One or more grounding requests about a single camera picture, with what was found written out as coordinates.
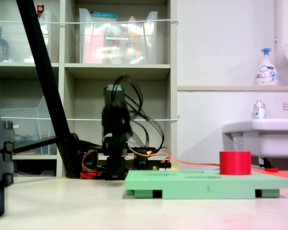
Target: sink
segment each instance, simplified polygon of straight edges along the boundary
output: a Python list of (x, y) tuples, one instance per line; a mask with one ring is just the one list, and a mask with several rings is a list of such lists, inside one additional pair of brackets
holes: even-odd
[[(252, 119), (224, 125), (223, 138), (236, 140), (240, 134), (240, 147), (251, 151), (253, 156), (288, 158), (288, 119)], [(224, 141), (225, 150), (234, 150)]]

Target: table surface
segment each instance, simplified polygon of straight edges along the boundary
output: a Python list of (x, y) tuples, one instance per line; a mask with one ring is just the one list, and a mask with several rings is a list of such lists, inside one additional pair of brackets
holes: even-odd
[(280, 198), (162, 200), (126, 196), (124, 181), (15, 178), (0, 230), (288, 230)]

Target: circular hole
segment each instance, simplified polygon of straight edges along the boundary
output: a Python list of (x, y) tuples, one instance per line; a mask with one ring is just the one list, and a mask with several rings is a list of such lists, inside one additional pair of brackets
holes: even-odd
[(219, 179), (221, 176), (185, 176), (188, 179)]

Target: clear plastic bin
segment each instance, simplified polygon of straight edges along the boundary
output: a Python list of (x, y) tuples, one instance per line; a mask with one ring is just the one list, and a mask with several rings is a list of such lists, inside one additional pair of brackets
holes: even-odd
[[(54, 137), (54, 130), (52, 122), (49, 119), (45, 98), (43, 97), (37, 108), (15, 108), (15, 109), (0, 109), (0, 116), (2, 120), (9, 120), (13, 122), (15, 131), (15, 147), (22, 144), (30, 143), (44, 138)], [(45, 120), (30, 119), (30, 118), (46, 118)], [(56, 155), (57, 147), (55, 144), (33, 149), (22, 155)]]
[(156, 20), (150, 12), (147, 22), (94, 23), (90, 12), (79, 9), (80, 63), (156, 64)]
[[(40, 26), (51, 62), (59, 61), (59, 24), (51, 12), (44, 12)], [(0, 62), (34, 63), (30, 45), (22, 23), (0, 22)]]

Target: green plastic tray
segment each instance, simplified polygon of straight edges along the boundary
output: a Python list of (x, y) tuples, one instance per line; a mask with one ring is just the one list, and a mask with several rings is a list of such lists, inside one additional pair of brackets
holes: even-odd
[(219, 171), (129, 171), (127, 195), (163, 199), (242, 199), (279, 197), (288, 179), (262, 173), (220, 175)]

